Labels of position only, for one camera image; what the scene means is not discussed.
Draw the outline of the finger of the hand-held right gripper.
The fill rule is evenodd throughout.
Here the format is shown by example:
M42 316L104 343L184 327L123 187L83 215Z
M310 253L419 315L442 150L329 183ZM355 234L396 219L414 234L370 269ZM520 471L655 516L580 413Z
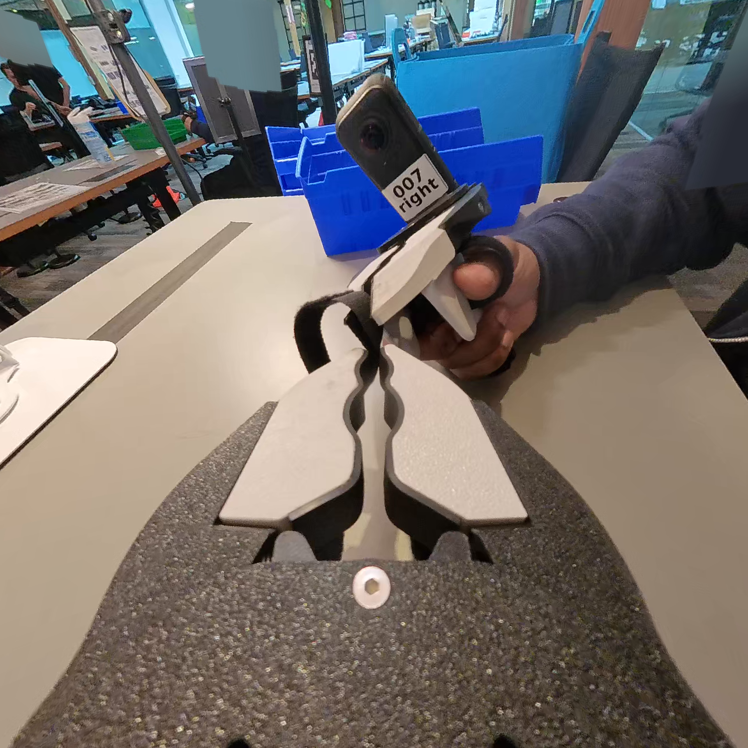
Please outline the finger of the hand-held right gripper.
M463 341L474 340L476 313L453 281L432 281L420 293Z
M364 290L369 282L370 316L380 326L398 318L427 284L452 281L448 269L456 255L453 240L444 228L428 226L390 248L366 266L349 284Z

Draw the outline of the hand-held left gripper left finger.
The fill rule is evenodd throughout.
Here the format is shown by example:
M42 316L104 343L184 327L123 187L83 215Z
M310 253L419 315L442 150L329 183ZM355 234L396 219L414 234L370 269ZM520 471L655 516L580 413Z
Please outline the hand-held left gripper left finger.
M351 349L277 402L220 510L222 524L287 529L316 521L357 485L365 360L365 349Z

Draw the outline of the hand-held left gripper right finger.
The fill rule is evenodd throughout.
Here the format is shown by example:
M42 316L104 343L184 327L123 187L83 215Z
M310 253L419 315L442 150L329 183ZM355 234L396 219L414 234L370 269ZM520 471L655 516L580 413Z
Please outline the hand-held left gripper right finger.
M464 529L518 524L527 510L471 398L395 345L381 351L388 477L401 494Z

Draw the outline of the person's right hand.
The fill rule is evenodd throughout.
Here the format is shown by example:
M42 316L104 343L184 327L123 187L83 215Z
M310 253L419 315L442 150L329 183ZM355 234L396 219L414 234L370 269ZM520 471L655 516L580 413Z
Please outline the person's right hand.
M514 343L534 323L538 311L540 270L535 254L508 236L492 235L512 254L512 284L482 309L476 336L460 338L447 324L432 325L419 340L420 357L437 361L464 380L492 375L510 356Z

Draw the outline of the blue plastic bins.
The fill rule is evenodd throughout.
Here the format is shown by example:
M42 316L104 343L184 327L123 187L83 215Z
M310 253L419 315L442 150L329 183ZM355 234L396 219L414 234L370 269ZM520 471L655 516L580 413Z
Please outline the blue plastic bins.
M542 136L542 181L555 182L583 46L568 35L423 53L396 84L416 117L479 108L484 141Z

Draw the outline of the black table mat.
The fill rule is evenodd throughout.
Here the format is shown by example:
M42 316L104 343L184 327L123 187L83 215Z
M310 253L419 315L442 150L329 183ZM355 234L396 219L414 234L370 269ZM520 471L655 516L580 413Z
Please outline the black table mat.
M230 221L192 254L185 257L173 269L158 279L154 285L137 296L107 323L93 332L88 339L112 343L124 339L127 334L139 326L146 317L251 225L251 221Z

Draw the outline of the black office chair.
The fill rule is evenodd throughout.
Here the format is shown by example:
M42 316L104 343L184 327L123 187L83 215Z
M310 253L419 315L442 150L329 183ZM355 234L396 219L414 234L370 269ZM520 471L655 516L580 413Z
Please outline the black office chair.
M591 181L637 108L665 43L649 50L610 43L596 34L569 104L556 182Z

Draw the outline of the green plastic bin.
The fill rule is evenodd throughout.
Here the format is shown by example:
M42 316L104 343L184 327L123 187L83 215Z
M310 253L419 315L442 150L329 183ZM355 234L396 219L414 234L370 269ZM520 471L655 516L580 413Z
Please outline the green plastic bin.
M174 144L186 141L189 133L180 117L163 120L169 138ZM148 123L135 123L121 130L123 139L136 151L157 149L161 146Z

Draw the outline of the clear plastic water bottle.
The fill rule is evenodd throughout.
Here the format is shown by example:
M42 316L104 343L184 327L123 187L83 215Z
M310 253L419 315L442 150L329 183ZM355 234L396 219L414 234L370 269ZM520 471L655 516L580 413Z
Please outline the clear plastic water bottle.
M116 159L91 121L92 114L93 108L78 107L70 111L67 120L97 163L113 164Z

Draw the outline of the wooden work table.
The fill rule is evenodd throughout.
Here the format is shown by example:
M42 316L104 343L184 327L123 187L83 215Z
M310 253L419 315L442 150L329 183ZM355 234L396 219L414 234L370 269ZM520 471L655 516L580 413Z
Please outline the wooden work table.
M36 310L191 208L162 149L115 147L2 186L2 292Z

